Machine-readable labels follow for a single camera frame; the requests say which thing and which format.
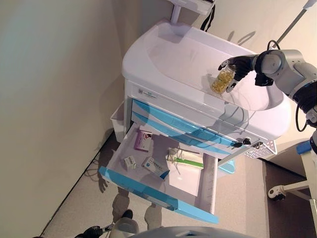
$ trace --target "open drawer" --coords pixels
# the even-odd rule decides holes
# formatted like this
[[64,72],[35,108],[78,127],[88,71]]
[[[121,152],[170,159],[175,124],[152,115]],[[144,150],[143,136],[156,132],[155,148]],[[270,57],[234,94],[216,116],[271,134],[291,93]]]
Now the open drawer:
[[[139,129],[153,133],[148,152],[134,149]],[[107,167],[101,167],[99,172],[104,179],[166,209],[204,222],[217,223],[218,218],[213,214],[217,159],[204,154],[202,170],[175,166],[166,161],[169,147],[199,153],[197,148],[166,137],[148,124],[134,123]],[[124,158],[131,155],[137,165],[135,169],[128,170]],[[142,167],[148,156],[170,169],[165,179]]]

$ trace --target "white stand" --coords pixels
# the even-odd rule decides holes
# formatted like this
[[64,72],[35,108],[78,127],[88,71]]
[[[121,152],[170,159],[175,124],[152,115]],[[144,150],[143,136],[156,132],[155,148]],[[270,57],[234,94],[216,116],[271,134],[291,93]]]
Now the white stand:
[[[286,193],[290,192],[310,202],[314,218],[315,230],[317,231],[317,155],[313,150],[301,154],[307,180],[289,185],[278,185],[268,191],[269,198],[282,200]],[[298,191],[309,188],[311,197]]]

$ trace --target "wall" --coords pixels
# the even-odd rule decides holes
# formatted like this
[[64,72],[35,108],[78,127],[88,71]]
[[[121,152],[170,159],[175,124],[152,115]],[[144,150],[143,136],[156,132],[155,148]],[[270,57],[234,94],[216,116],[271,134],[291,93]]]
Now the wall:
[[[306,0],[218,0],[209,33],[239,44],[254,52],[266,50],[269,40],[277,40],[294,20]],[[182,10],[180,21],[189,23],[194,13]],[[200,15],[193,26],[200,28],[206,16]],[[317,67],[317,4],[311,7],[280,43],[282,49],[297,49],[305,61]],[[296,104],[290,100],[292,113],[289,130],[276,140],[278,151],[311,137],[310,126],[298,132],[295,126]],[[299,113],[299,125],[305,123]]]
[[0,2],[0,237],[39,235],[111,133],[141,3]]

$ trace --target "shoe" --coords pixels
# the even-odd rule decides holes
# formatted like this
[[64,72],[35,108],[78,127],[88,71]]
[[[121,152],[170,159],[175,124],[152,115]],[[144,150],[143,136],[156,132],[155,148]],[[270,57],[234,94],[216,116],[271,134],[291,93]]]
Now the shoe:
[[130,209],[126,210],[126,211],[123,213],[122,217],[127,217],[127,218],[132,219],[132,217],[133,217],[133,212],[132,212],[132,210],[130,210]]

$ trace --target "small white box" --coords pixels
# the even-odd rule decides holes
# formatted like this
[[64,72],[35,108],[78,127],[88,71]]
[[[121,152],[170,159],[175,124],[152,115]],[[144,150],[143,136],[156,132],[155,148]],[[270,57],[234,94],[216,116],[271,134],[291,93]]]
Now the small white box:
[[132,155],[124,158],[124,164],[126,165],[127,169],[135,169],[137,166]]

